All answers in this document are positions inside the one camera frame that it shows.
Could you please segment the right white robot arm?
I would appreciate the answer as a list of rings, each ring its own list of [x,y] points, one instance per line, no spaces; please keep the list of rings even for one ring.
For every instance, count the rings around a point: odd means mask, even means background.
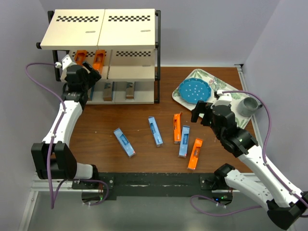
[[[307,210],[308,193],[292,184],[267,158],[262,147],[247,130],[237,126],[229,105],[214,106],[198,101],[191,121],[203,114],[201,124],[210,127],[221,145],[249,167],[259,183],[246,178],[229,164],[215,171],[214,183],[220,189],[239,190],[265,209],[270,220],[283,230],[289,229]]]

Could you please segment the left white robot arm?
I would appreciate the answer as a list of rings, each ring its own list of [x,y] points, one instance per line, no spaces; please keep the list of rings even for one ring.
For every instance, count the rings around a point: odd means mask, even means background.
[[[101,74],[86,61],[62,67],[66,70],[67,89],[58,97],[59,111],[50,131],[42,142],[32,145],[31,154],[40,179],[83,179],[85,186],[94,189],[100,183],[96,166],[78,163],[69,143],[88,101],[88,91],[101,79]]]

